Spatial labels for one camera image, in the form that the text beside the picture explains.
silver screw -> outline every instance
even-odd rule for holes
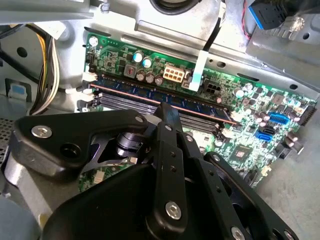
[[[141,118],[141,117],[139,117],[139,116],[136,116],[135,117],[135,120],[137,120],[138,122],[140,122],[140,123],[142,123],[144,120]]]
[[[288,231],[284,231],[284,234],[289,240],[295,240],[294,237]]]
[[[165,125],[165,128],[168,129],[169,131],[172,131],[172,128],[169,125]]]
[[[239,228],[237,228],[236,226],[233,226],[231,228],[231,233],[232,236],[235,240],[245,240],[245,236],[244,234],[240,231]]]
[[[193,141],[192,137],[189,136],[189,135],[186,136],[186,139],[188,139],[189,142],[192,142],[192,141]]]
[[[217,162],[220,162],[220,157],[218,157],[217,155],[213,155],[212,156],[214,160],[216,160]]]
[[[48,126],[34,126],[31,129],[31,133],[33,136],[40,138],[40,139],[48,139],[52,136],[52,131]]]
[[[165,205],[165,211],[168,214],[168,216],[174,220],[179,220],[181,218],[180,207],[173,201],[169,201]]]

blue sata port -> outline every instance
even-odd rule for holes
[[[290,118],[288,118],[287,116],[280,114],[280,113],[276,113],[276,112],[270,112],[270,121],[277,123],[277,124],[288,124],[290,122]]]
[[[256,131],[254,136],[257,138],[257,139],[260,139],[260,140],[263,140],[263,141],[266,141],[266,142],[270,142],[272,140],[272,135],[270,134],[266,134],[266,133],[263,133],[261,131]]]

yellow wire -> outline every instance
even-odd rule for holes
[[[41,49],[42,49],[42,57],[43,57],[43,81],[41,86],[41,91],[43,91],[46,87],[46,78],[47,78],[47,61],[46,61],[46,44],[45,40],[39,35],[36,34],[39,39]]]

red wire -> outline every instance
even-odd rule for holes
[[[245,35],[245,37],[250,40],[251,36],[247,33],[246,31],[246,24],[245,24],[245,14],[246,14],[246,10],[247,10],[247,0],[244,0],[243,2],[243,9],[242,9],[242,16],[241,16],[241,27],[242,27],[242,31]]]

motherboard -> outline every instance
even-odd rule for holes
[[[193,62],[90,33],[83,81],[96,98],[86,107],[153,114],[166,102],[178,109],[183,131],[193,136],[201,153],[217,152],[254,188],[276,159],[303,150],[296,132],[307,124],[317,102],[294,90],[223,73],[224,66],[220,64],[221,72],[205,67],[194,91]],[[94,185],[97,171],[101,175],[99,169],[82,176],[81,185]]]

